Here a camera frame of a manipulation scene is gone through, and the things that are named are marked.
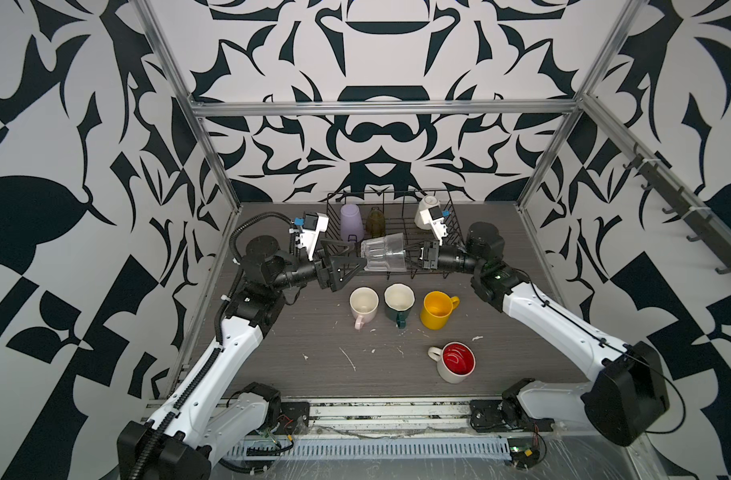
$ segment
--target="hook rack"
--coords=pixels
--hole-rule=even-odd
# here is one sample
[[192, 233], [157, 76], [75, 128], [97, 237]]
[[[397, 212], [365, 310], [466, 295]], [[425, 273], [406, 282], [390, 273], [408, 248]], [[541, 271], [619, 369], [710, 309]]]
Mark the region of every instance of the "hook rack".
[[647, 180], [643, 190], [655, 190], [664, 198], [669, 208], [662, 208], [665, 214], [678, 214], [680, 219], [693, 230], [689, 242], [702, 241], [723, 262], [715, 269], [719, 275], [731, 274], [731, 229], [718, 218], [672, 171], [659, 159], [643, 159], [638, 154], [624, 168], [636, 168]]

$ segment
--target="wall hook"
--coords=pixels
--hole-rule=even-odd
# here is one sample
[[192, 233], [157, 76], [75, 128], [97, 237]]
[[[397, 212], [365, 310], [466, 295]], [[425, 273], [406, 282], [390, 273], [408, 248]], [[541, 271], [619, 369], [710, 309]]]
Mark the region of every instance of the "wall hook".
[[643, 161], [643, 156], [641, 154], [637, 153], [637, 144], [635, 144], [635, 148], [633, 149], [633, 152], [635, 154], [635, 158], [634, 158], [634, 160], [630, 161], [629, 164], [626, 164], [626, 165], [623, 166], [625, 170], [631, 170], [633, 164], [637, 160], [640, 160], [641, 162]]

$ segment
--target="purple cup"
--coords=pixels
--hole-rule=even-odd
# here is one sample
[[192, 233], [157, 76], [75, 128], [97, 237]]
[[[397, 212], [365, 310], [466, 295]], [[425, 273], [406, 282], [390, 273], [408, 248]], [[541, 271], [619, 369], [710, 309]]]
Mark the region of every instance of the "purple cup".
[[341, 206], [341, 239], [345, 242], [360, 242], [365, 235], [360, 207], [355, 204]]

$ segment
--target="green mug handle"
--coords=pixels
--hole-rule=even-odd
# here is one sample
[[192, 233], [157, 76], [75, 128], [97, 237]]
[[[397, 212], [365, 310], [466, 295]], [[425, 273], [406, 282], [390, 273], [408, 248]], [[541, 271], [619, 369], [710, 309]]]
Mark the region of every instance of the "green mug handle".
[[397, 318], [395, 320], [398, 323], [398, 328], [399, 329], [404, 329], [405, 328], [405, 317], [407, 317], [407, 316], [408, 315], [407, 315], [406, 312], [398, 312]]

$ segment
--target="green mug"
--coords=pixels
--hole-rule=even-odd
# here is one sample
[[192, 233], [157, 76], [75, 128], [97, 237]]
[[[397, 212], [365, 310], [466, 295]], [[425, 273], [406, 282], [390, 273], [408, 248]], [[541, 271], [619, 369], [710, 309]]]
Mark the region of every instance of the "green mug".
[[395, 283], [384, 292], [387, 317], [398, 324], [398, 328], [405, 328], [405, 321], [409, 318], [411, 307], [416, 298], [408, 285]]

